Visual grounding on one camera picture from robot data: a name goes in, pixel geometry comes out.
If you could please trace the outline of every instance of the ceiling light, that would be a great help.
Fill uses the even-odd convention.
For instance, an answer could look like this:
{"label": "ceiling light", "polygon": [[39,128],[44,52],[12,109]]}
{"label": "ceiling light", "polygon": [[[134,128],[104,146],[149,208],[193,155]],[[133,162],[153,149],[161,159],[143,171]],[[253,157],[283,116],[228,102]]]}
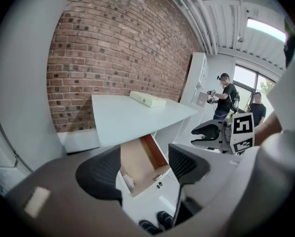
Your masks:
{"label": "ceiling light", "polygon": [[272,26],[264,24],[262,22],[259,22],[259,21],[249,18],[247,21],[247,27],[262,31],[264,33],[272,35],[273,37],[281,40],[282,42],[286,42],[286,34],[285,33],[279,31],[278,29],[276,29]]}

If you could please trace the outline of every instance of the wooden drawer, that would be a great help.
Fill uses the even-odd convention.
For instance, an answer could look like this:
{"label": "wooden drawer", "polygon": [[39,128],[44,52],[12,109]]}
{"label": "wooden drawer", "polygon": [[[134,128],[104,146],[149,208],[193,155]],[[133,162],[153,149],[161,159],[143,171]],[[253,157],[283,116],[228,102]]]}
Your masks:
{"label": "wooden drawer", "polygon": [[142,194],[157,184],[170,171],[170,166],[155,139],[150,135],[121,144],[122,175],[134,179],[135,186],[129,190],[131,196]]}

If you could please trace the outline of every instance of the small box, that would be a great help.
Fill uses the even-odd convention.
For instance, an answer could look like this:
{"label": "small box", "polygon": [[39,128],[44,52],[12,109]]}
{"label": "small box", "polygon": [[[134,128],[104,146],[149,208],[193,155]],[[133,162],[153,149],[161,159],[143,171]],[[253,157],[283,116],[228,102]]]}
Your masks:
{"label": "small box", "polygon": [[149,107],[162,107],[166,104],[166,100],[162,98],[138,91],[131,91],[130,97]]}

